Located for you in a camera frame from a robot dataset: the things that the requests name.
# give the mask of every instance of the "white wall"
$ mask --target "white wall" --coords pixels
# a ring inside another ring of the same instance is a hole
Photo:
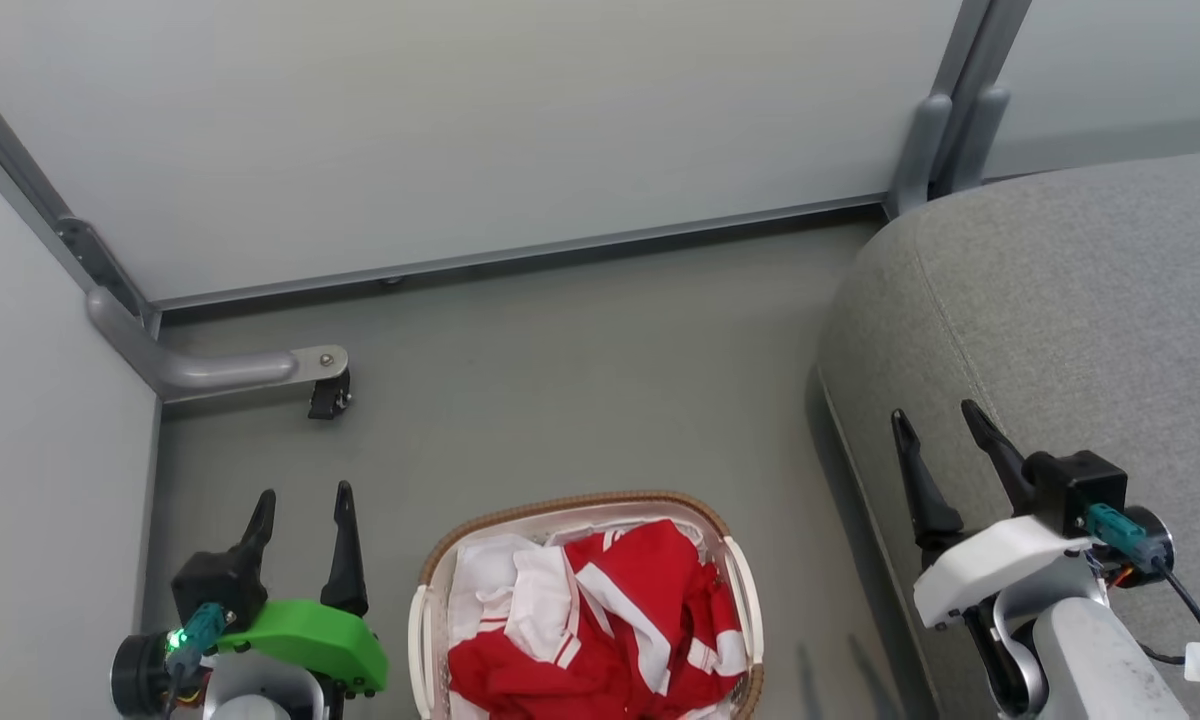
[[[149,299],[883,192],[958,0],[0,0]]]
[[[156,397],[0,196],[0,718],[115,716]]]
[[[1036,0],[988,178],[1200,151],[1200,0]]]

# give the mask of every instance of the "metal bracket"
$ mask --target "metal bracket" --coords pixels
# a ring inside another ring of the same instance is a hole
[[[332,420],[346,413],[350,402],[352,372],[344,370],[343,374],[336,378],[316,382],[316,388],[311,391],[311,410],[307,410],[307,416],[312,420]]]
[[[66,268],[66,272],[71,274],[85,292],[89,282],[80,277],[80,270],[84,270],[89,281],[114,293],[116,300],[143,325],[155,319],[156,311],[146,299],[143,299],[138,286],[130,281],[130,276],[116,263],[112,252],[107,251],[101,235],[92,224],[71,217],[66,200],[62,200],[1,114],[0,176],[4,176],[0,178],[0,191],[8,204],[14,206],[14,210],[18,210],[26,223],[37,232],[48,250]],[[56,234],[56,240],[40,230],[40,220]]]
[[[278,388],[307,382],[331,382],[349,386],[348,356],[343,347],[320,344],[298,350],[252,352],[248,355],[191,356],[161,347],[132,314],[103,287],[85,295],[85,310],[92,326],[128,361],[164,402],[180,402],[245,389]],[[331,419],[341,413],[325,413]]]
[[[1008,106],[1007,88],[994,85],[1030,6],[1030,0],[990,0],[986,6],[950,95],[950,122],[934,161],[935,196],[982,184],[990,143]]]
[[[929,178],[934,174],[934,160],[938,156],[938,144],[949,118],[952,97],[942,94],[925,97],[916,108],[902,156],[898,160],[889,193],[884,197],[884,215],[889,220],[929,202]]]
[[[982,186],[983,169],[988,167],[988,156],[992,154],[996,131],[1009,98],[1007,86],[989,86],[978,94],[965,124],[965,137],[952,152],[937,181],[934,181],[935,196],[950,196],[952,192]]]
[[[92,224],[82,218],[58,218],[56,223],[53,223],[53,232],[61,238],[62,245],[74,256],[92,282],[110,290],[130,314],[138,318],[143,325],[148,324],[152,314],[151,305],[143,300],[142,293],[107,250]]]

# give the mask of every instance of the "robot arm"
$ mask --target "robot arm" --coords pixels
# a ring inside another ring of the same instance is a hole
[[[1093,452],[1026,460],[971,400],[961,403],[992,460],[1013,518],[970,533],[920,460],[901,410],[892,416],[923,572],[914,605],[926,628],[964,624],[1007,718],[1186,718],[1144,648],[1108,607],[1108,587],[1172,578],[1172,539],[1126,506],[1127,476]]]
[[[168,718],[174,707],[196,707],[203,720],[340,720],[346,700],[386,689],[386,655],[364,623],[350,485],[338,484],[338,539],[319,602],[271,600],[262,584],[275,502],[263,492],[239,544],[197,552],[178,571],[170,588],[181,628],[120,644],[110,696],[121,715]]]

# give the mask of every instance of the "gray sofa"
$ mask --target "gray sofa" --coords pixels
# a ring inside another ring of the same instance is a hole
[[[1200,155],[1013,179],[894,220],[838,293],[818,372],[944,718],[996,715],[967,634],[916,631],[894,407],[968,528],[1010,506],[965,397],[1024,454],[1087,448],[1121,466],[1200,602]],[[1200,641],[1168,584],[1116,590],[1112,608],[1159,652]],[[1200,718],[1200,685],[1157,667]]]

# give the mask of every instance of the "white robot part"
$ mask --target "white robot part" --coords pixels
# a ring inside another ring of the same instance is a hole
[[[1034,622],[1033,635],[1049,679],[1039,720],[1188,720],[1138,641],[1102,602],[1055,602]]]
[[[325,694],[316,676],[296,665],[289,665],[260,652],[220,653],[204,691],[200,720],[325,720]],[[270,702],[280,712],[266,715],[262,708]],[[289,715],[286,707],[308,707],[311,712]]]
[[[283,707],[259,694],[247,694],[226,701],[217,708],[215,716],[220,720],[292,720]]]
[[[1084,552],[1093,538],[1062,538],[1033,516],[1001,520],[943,552],[914,583],[925,628],[960,619],[961,612],[1038,574],[1066,551]]]

